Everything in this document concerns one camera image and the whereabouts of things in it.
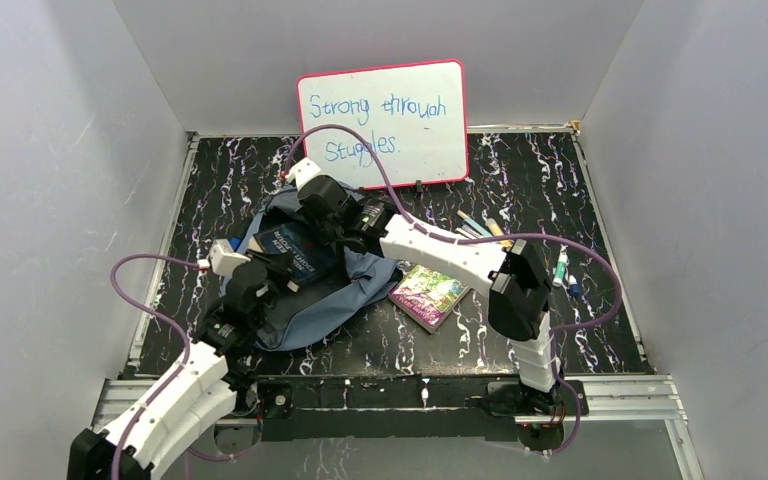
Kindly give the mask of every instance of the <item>whiteboard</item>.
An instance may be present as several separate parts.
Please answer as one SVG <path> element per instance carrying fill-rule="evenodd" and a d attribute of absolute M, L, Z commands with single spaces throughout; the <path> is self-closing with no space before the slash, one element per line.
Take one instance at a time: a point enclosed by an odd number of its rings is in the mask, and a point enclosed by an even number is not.
<path fill-rule="evenodd" d="M 463 65 L 457 60 L 299 79 L 302 131 L 336 123 L 372 145 L 394 185 L 463 180 L 469 174 Z M 307 157 L 354 187 L 384 185 L 366 147 L 338 130 L 305 139 Z"/>

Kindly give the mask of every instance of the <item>gray wall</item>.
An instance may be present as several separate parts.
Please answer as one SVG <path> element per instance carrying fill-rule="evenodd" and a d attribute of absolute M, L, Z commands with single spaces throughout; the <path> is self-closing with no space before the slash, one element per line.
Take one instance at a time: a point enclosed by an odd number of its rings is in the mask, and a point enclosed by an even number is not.
<path fill-rule="evenodd" d="M 582 130 L 703 469 L 768 478 L 768 2 L 645 2 Z"/>
<path fill-rule="evenodd" d="M 65 476 L 138 318 L 109 268 L 158 250 L 184 146 L 109 0 L 0 2 L 0 479 Z"/>
<path fill-rule="evenodd" d="M 301 75 L 455 57 L 470 125 L 564 123 L 642 0 L 114 0 L 184 128 L 299 130 Z"/>

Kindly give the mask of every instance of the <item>navy blue bag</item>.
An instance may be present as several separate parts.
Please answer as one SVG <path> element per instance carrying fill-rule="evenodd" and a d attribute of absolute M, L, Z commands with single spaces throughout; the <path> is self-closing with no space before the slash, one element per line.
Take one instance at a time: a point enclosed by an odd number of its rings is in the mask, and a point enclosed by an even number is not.
<path fill-rule="evenodd" d="M 347 191 L 355 198 L 360 197 L 349 189 Z M 275 222 L 290 219 L 307 225 L 297 213 L 299 207 L 296 188 L 284 187 L 252 217 L 239 246 L 248 245 L 252 235 Z M 266 325 L 257 332 L 259 348 L 287 351 L 321 341 L 358 310 L 386 297 L 401 279 L 395 260 L 359 254 L 347 248 L 343 249 L 342 255 L 345 262 L 339 263 L 333 272 L 310 285 L 301 286 L 294 294 L 281 297 L 268 308 Z M 226 278 L 222 282 L 223 295 L 229 280 Z"/>

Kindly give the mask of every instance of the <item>marker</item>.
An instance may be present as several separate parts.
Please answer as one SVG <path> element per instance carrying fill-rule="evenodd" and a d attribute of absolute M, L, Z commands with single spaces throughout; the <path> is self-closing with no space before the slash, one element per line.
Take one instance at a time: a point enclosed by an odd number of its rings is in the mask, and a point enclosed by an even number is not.
<path fill-rule="evenodd" d="M 472 239 L 472 240 L 480 238 L 478 235 L 473 235 L 473 234 L 467 232 L 466 230 L 464 230 L 463 228 L 456 228 L 455 229 L 455 233 L 459 233 L 462 237 L 469 238 L 469 239 Z"/>
<path fill-rule="evenodd" d="M 570 297 L 572 298 L 580 297 L 581 285 L 578 284 L 578 281 L 576 281 L 575 277 L 570 275 L 567 281 L 569 282 L 569 286 L 567 287 L 567 293 L 570 294 Z"/>
<path fill-rule="evenodd" d="M 558 264 L 555 266 L 555 278 L 552 280 L 552 285 L 556 287 L 564 286 L 564 274 L 567 271 L 567 247 L 561 247 L 561 254 L 558 256 Z"/>
<path fill-rule="evenodd" d="M 487 225 L 487 228 L 490 229 L 491 232 L 493 232 L 493 235 L 497 237 L 501 237 L 505 234 L 505 232 L 502 231 L 502 229 L 499 227 L 499 224 L 496 223 L 496 219 L 493 217 L 487 217 L 487 220 L 484 220 L 484 225 Z M 514 242 L 510 240 L 502 240 L 502 245 L 511 248 L 514 246 Z"/>
<path fill-rule="evenodd" d="M 462 211 L 458 210 L 458 216 L 463 218 L 466 223 L 469 224 L 470 227 L 474 228 L 476 232 L 480 233 L 481 235 L 485 237 L 492 237 L 493 234 L 488 232 L 484 227 L 478 224 L 475 220 L 469 218 L 469 215 L 463 213 Z"/>

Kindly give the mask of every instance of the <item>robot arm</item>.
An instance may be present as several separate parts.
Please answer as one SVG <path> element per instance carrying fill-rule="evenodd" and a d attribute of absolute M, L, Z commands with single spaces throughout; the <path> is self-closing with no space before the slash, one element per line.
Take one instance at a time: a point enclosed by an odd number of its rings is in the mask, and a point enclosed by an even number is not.
<path fill-rule="evenodd" d="M 299 213 L 314 227 L 319 241 L 360 253 L 407 260 L 456 278 L 489 298 L 488 321 L 508 337 L 520 363 L 524 389 L 549 392 L 554 384 L 548 334 L 550 280 L 534 247 L 517 241 L 499 245 L 462 245 L 434 240 L 416 229 L 384 201 L 368 196 L 356 201 L 319 167 L 304 159 L 289 172 L 298 188 Z M 429 232 L 450 232 L 422 224 Z M 226 240 L 214 243 L 214 273 L 231 276 L 226 295 L 205 316 L 182 357 L 128 412 L 101 432 L 84 430 L 73 442 L 70 480 L 106 479 L 115 445 L 127 434 L 120 478 L 159 479 L 205 430 L 235 409 L 252 407 L 244 397 L 256 379 L 244 357 L 253 349 L 263 325 L 262 306 L 273 296 L 295 291 L 290 280 L 292 258 L 268 256 L 249 249 L 236 253 Z M 161 392 L 158 388 L 183 368 Z M 130 432 L 128 425 L 145 407 Z"/>

